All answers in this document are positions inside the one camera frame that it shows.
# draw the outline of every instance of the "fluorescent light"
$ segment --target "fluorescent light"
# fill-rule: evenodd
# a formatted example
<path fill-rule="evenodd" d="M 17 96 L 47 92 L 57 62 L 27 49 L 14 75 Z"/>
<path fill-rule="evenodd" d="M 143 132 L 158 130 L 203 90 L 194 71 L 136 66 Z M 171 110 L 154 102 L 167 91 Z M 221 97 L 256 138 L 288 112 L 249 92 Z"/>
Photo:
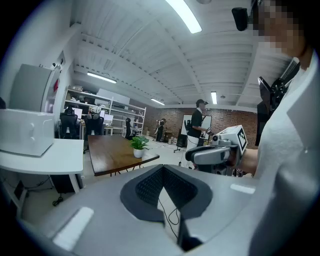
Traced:
<path fill-rule="evenodd" d="M 213 104 L 218 104 L 218 102 L 217 102 L 217 92 L 216 91 L 212 91 L 211 92 L 211 97 L 212 97 Z"/>
<path fill-rule="evenodd" d="M 154 102 L 156 102 L 156 103 L 159 103 L 159 104 L 161 104 L 161 105 L 165 105 L 165 104 L 163 104 L 162 102 L 157 101 L 157 100 L 156 100 L 156 99 L 154 99 L 154 98 L 152 98 L 151 100 L 152 100 L 152 101 L 154 101 Z"/>
<path fill-rule="evenodd" d="M 109 79 L 109 78 L 106 78 L 104 76 L 101 76 L 101 75 L 98 75 L 98 74 L 94 74 L 94 73 L 91 73 L 91 72 L 88 72 L 87 75 L 90 76 L 90 77 L 99 78 L 99 79 L 108 81 L 108 82 L 113 83 L 113 84 L 115 84 L 117 82 L 116 80 L 112 80 L 112 79 Z"/>
<path fill-rule="evenodd" d="M 183 22 L 186 24 L 188 29 L 192 34 L 201 32 L 202 28 L 200 27 L 196 17 L 185 3 L 184 0 L 166 0 L 169 5 L 176 11 L 180 16 Z"/>

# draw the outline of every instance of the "white pot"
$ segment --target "white pot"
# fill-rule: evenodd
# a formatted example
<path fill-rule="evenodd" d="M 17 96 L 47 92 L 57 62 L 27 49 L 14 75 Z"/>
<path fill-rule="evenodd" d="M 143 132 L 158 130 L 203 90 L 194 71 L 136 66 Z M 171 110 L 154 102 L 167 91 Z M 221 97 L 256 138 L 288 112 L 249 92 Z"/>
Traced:
<path fill-rule="evenodd" d="M 142 158 L 142 156 L 144 155 L 144 152 L 145 152 L 145 150 L 144 149 L 142 149 L 142 150 L 140 150 L 140 149 L 133 149 L 133 154 L 134 154 L 134 156 L 136 157 L 136 158 Z"/>

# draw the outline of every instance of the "white ceiling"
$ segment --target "white ceiling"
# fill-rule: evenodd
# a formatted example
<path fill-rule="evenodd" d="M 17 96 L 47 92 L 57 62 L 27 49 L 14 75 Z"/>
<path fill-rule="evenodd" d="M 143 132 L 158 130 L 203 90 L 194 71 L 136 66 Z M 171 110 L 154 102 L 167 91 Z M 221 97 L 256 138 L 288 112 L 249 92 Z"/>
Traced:
<path fill-rule="evenodd" d="M 212 103 L 210 92 L 217 91 L 219 105 L 255 108 L 257 78 L 272 84 L 291 59 L 254 42 L 252 30 L 237 31 L 231 9 L 250 8 L 251 0 L 185 2 L 199 33 L 191 34 L 165 0 L 75 0 L 70 23 L 81 24 L 82 34 L 74 83 L 156 107 L 150 98 L 166 106 Z M 87 71 L 118 82 L 97 81 Z"/>

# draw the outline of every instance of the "man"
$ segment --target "man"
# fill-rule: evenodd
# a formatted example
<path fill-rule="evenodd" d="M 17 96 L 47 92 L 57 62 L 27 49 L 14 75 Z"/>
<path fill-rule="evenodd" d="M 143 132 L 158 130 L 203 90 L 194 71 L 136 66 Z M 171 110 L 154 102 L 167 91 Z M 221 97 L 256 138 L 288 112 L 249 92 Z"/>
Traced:
<path fill-rule="evenodd" d="M 160 140 L 162 138 L 165 123 L 166 123 L 165 118 L 162 118 L 161 121 L 159 122 L 159 127 L 158 127 L 157 134 L 156 134 L 156 141 L 157 142 L 160 142 Z"/>
<path fill-rule="evenodd" d="M 206 115 L 206 105 L 208 102 L 203 99 L 198 99 L 196 102 L 196 110 L 192 114 L 191 118 L 191 127 L 187 133 L 187 146 L 186 151 L 193 149 L 198 146 L 199 138 L 201 136 L 202 131 L 208 132 L 208 128 L 202 128 L 203 115 Z M 190 165 L 190 161 L 186 161 L 184 167 L 188 168 Z"/>

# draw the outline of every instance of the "black mesh pad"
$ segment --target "black mesh pad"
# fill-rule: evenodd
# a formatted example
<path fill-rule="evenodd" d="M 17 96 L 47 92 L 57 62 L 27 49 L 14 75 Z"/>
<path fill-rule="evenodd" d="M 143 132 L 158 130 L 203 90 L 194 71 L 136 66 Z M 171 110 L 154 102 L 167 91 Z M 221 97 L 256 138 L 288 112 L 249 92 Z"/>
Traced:
<path fill-rule="evenodd" d="M 164 223 L 163 212 L 157 209 L 163 187 L 185 220 L 201 216 L 213 197 L 203 181 L 159 164 L 126 183 L 120 199 L 138 219 Z"/>

